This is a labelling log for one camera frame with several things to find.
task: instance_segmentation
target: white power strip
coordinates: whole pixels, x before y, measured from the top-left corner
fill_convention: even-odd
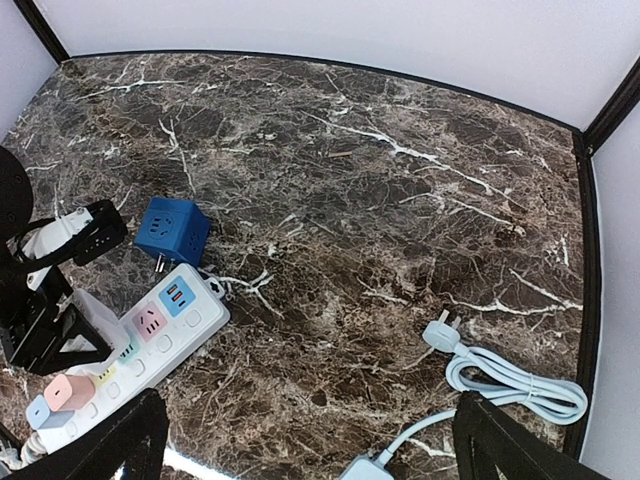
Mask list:
[[[220,301],[222,287],[203,280],[188,264],[176,267],[121,320],[131,342],[99,377],[73,367],[68,375],[87,375],[96,394],[62,427],[38,430],[49,454],[71,443],[145,388],[154,387],[195,352],[230,318]]]

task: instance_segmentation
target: power plug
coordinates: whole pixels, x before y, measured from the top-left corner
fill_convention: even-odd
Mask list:
[[[393,480],[393,475],[369,457],[356,457],[340,475],[340,480]]]
[[[437,321],[429,322],[422,332],[422,339],[439,352],[455,353],[464,357],[469,353],[469,348],[460,343],[458,331],[444,323],[448,316],[449,311],[443,310]]]
[[[187,289],[193,296],[188,304],[180,307],[181,298],[176,299],[177,310],[166,304],[179,291],[186,295]],[[95,395],[86,405],[68,419],[45,415],[46,409],[40,409],[42,405],[30,406],[28,412],[33,423],[43,425],[38,427],[38,434],[47,452],[53,453],[68,445],[142,390],[156,386],[220,330],[230,318],[218,298],[221,293],[224,294],[217,280],[203,279],[186,263],[160,281],[120,320],[119,325],[128,333],[130,341],[105,372],[95,376],[83,365],[66,372],[66,375],[87,376],[95,385]]]
[[[79,208],[75,212],[59,218],[55,222],[42,227],[24,246],[23,250],[29,258],[42,258],[62,245],[67,243],[74,235],[82,231],[93,217],[86,208]],[[51,267],[43,268],[29,274],[27,286],[31,290],[37,290],[51,270]]]
[[[153,197],[134,245],[153,258],[197,267],[210,228],[211,222],[195,203]]]

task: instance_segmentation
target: socket outlet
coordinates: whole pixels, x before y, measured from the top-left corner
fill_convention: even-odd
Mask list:
[[[105,383],[109,381],[111,377],[116,374],[116,366],[111,365],[102,375],[97,375],[93,377],[93,383],[96,384],[96,387],[101,387]]]
[[[198,232],[196,232],[195,230],[192,230],[191,233],[189,234],[189,248],[191,249],[192,252],[197,252],[198,249],[200,249],[200,246],[202,245],[202,238],[200,238],[200,235],[198,234]]]
[[[125,348],[124,351],[118,357],[118,360],[120,360],[120,362],[124,364],[129,363],[140,352],[140,344],[136,339],[136,335],[128,331],[127,333],[129,334],[129,344],[127,345],[127,348]]]
[[[149,224],[149,236],[155,240],[162,240],[173,230],[174,220],[166,212],[158,212],[151,219]]]
[[[195,299],[193,290],[181,276],[177,276],[160,294],[160,300],[172,317],[180,315]]]
[[[133,324],[145,343],[149,343],[153,337],[168,325],[155,302],[147,303],[133,318]]]

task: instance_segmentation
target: marble surface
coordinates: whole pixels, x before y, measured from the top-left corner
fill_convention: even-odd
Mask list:
[[[420,336],[444,307],[465,342],[574,376],[581,216],[571,135],[555,125],[344,67],[114,56],[64,64],[4,145],[28,166],[37,217],[106,197],[135,232],[161,195],[211,218],[202,266],[228,278],[232,321],[159,390],[170,445],[230,476],[336,478],[454,406],[449,357]],[[118,314],[153,270],[132,237],[65,267]],[[1,418],[23,435],[42,381],[0,373]],[[562,428],[508,411],[561,445]],[[389,468],[455,478],[450,423]]]

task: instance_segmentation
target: blue plug adapter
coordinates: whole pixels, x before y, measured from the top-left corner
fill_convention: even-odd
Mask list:
[[[153,197],[133,244],[157,258],[158,265],[166,258],[197,268],[210,229],[211,222],[195,203]]]

